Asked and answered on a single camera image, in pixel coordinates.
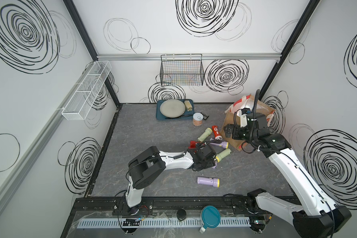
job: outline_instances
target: black cable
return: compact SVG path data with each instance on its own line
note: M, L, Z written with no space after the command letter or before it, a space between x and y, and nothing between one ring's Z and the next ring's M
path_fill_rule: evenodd
M241 145L241 148L242 148L242 150L243 150L245 153L252 154L252 153L254 153L254 152L257 150L257 149L255 149L255 148L253 148L253 150L252 150L252 151L250 151L250 152L245 151L245 150L243 149L243 145L244 145L245 143L247 143L247 141L246 141L246 140L245 140L245 141L243 141L243 143L242 143L242 145Z
M238 109L236 112L234 112L234 117L233 117L233 122L234 122L234 126L237 128L241 128L241 126L238 126L237 124L237 113L238 111L242 111L242 109Z
M123 197L125 197L125 195L126 195L126 192L127 192L127 190L122 190L122 191L120 191L119 193L123 193L124 192L124 194L123 194L123 196L122 196L122 198ZM120 226L120 229L122 229L122 231L124 231L124 229L122 228L122 225L120 224L120 221L119 221L119 209L120 209L120 200L121 199L119 199L119 202L118 202L118 223L119 223L119 226Z
M233 204L231 203L230 205L229 204L227 204L227 202L226 202L226 200L225 200L225 198L226 197L241 197L241 198L243 198L244 196L243 195L241 195L241 194L233 194L233 193L227 193L227 194L224 194L224 195L222 195L222 200L224 201L224 203L226 204L226 206L233 206ZM236 204L236 206L237 207L243 207L244 209L246 209L249 213L251 213L251 214L265 214L267 211L264 211L264 210L262 210L262 211L258 211L258 212L251 212L251 211L249 211L249 209L244 205L244 203L241 203L241 204Z
M288 156L288 155L286 155L285 153L280 152L280 151L276 151L276 150L272 150L272 151L278 152L278 153L280 153L280 154L283 154L283 155L287 156L287 158L289 158L289 159L295 164L295 167L297 167L298 169L300 169L300 171L301 171L301 172L304 174L304 176L308 179L308 182L312 185L313 189L318 193L318 195L321 197L321 199L324 200L324 197L323 197L323 196L319 193L319 191L315 188L315 186L312 184L312 182L311 182L311 180L308 178L308 176L304 173L304 171L303 171L300 167L298 167L298 165L295 163L295 161L294 161L293 159L290 158L290 156ZM334 215L333 215L333 211L332 211L332 209L330 208L328 202L325 201L325 203L326 203L326 205L328 206L328 208L329 208L329 210L330 210L330 213L331 213L331 215L332 215L333 230L332 230L332 234L331 234L330 237L329 237L329 238L332 238L332 237L333 237L333 233L335 232L335 217L334 217Z
M143 164L144 162L148 162L148 161L151 161L151 160L154 160L154 159L157 159L157 158L161 158L161 156L160 156L160 155L155 156L155 157L153 157L153 158L151 158L151 159L147 159L146 161L140 162L139 164ZM131 171L131 169L129 169L129 170L127 171L127 173L126 173L126 179L127 179L128 183L131 183L130 180L127 178L127 174Z
M207 140L201 143L201 145L199 145L198 147L196 147L196 149L201 149L204 148L206 145L208 145L209 143L214 143L214 144L221 144L222 141L220 140Z

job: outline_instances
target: round lid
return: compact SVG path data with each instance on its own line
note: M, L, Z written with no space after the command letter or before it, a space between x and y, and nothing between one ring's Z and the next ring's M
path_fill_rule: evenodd
M196 121L201 121L202 119L204 119L204 115L202 115L200 112L196 112L195 114L193 114L193 119L195 119Z
M221 215L217 208L206 206L201 212L201 219L206 226L214 228L220 224Z
M160 112L166 117L179 117L185 112L185 104L177 99L169 99L160 105Z
M178 220L183 221L186 218L186 211L181 208L180 210L177 211L176 215Z

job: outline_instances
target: black wire basket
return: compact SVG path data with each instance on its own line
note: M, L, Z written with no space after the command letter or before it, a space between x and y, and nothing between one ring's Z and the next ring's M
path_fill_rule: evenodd
M201 54L161 55L161 85L202 86L205 72Z

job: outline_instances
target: white wall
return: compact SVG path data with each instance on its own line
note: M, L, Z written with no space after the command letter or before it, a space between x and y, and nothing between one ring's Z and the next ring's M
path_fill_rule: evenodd
M135 103L156 102L153 98L190 98L194 102L235 102L262 87L275 60L204 60L203 86L159 86L160 64L154 60L112 61L111 72L119 101Z
M275 130L321 188L351 210L333 237L357 237L357 0L323 0L311 22L304 48L293 50L264 99L280 109Z
M31 2L0 1L17 23L0 31L0 186L91 61L61 0ZM104 88L85 121L62 121L0 216L0 237L61 235L114 112Z
M308 2L80 0L75 4L98 54L170 54L280 53ZM174 82L176 85L168 87L173 93L164 99L186 96L195 102L235 102L261 88L274 63L221 60L214 64L221 65L222 73L212 77L208 68L212 61L205 60L201 86ZM160 62L125 61L113 65L120 102L151 101L148 90L156 86L153 84L160 73ZM236 74L238 68L246 79Z
M91 61L61 0L0 9L10 3L1 15L10 30L0 21L0 186Z
M271 41L276 32L299 19L309 1L74 2L98 54L135 54L147 53L149 46L150 53L275 52ZM286 29L284 38L295 25ZM143 39L132 42L137 37Z
M61 236L75 198L89 183L114 112L110 100L89 113L99 123L62 121L1 214L0 237ZM97 126L91 129L89 122Z

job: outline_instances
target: blue tray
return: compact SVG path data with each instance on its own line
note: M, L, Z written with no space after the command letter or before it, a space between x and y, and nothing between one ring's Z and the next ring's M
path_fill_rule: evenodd
M181 102L184 102L186 100L188 100L190 102L190 104L192 104L192 111L188 112L186 109L185 109L185 112L184 114L182 115L193 115L195 113L195 105L193 104L193 100L192 99L179 99ZM161 112L160 112L160 106L163 102L165 102L166 100L159 100L157 101L157 104L156 104L156 119L157 120L192 120L193 117L179 117L179 118L166 118L166 116L164 116Z

